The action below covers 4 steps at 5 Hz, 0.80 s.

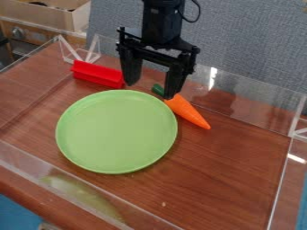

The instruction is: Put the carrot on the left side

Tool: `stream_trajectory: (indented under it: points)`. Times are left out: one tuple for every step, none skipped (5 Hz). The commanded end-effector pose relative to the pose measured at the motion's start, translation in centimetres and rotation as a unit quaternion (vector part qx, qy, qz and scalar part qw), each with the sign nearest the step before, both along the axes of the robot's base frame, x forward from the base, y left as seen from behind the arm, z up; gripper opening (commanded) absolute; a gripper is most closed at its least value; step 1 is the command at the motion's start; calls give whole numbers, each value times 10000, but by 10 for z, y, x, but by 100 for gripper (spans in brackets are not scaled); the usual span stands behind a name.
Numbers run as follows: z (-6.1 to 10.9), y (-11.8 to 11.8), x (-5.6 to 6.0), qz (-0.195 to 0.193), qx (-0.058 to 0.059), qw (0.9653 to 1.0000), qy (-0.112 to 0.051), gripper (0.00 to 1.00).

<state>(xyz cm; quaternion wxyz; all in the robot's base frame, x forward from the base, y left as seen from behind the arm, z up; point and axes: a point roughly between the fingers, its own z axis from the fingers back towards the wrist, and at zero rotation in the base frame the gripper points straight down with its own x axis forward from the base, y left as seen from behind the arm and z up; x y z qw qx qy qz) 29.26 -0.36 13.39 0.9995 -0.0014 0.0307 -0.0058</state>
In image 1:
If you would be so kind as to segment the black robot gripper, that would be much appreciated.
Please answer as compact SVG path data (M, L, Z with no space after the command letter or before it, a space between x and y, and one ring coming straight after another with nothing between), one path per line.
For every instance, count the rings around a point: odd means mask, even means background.
M197 55L201 48L181 37L167 42L147 41L142 30L119 27L119 52L125 82L134 85L141 79L143 61L153 62L170 68L165 82L165 99L171 99L182 90L186 78L195 71Z

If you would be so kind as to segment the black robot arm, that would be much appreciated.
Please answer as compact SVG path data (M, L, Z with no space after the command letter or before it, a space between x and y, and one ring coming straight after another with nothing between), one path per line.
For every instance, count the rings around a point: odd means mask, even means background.
M182 39L186 0L142 0L142 29L119 27L117 50L121 56L125 82L134 85L142 74L143 61L166 66L163 98L171 99L182 90L186 78L195 71L201 48Z

